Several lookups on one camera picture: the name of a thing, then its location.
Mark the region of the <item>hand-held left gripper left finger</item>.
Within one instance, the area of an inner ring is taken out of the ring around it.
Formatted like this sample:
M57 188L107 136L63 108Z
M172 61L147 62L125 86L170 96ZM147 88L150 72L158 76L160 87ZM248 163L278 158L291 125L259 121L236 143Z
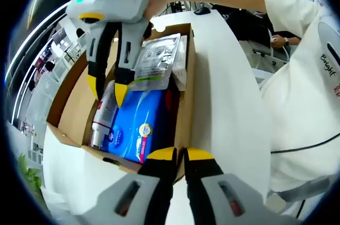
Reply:
M177 175L177 149L156 150L136 174L126 174L79 216L81 224L164 224Z

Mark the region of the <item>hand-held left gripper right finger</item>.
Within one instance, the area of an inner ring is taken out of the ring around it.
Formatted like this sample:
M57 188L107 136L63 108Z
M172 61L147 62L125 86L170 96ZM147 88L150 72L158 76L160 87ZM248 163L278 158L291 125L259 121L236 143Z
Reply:
M195 224L273 224L260 193L233 174L225 174L212 154L184 151L187 195Z

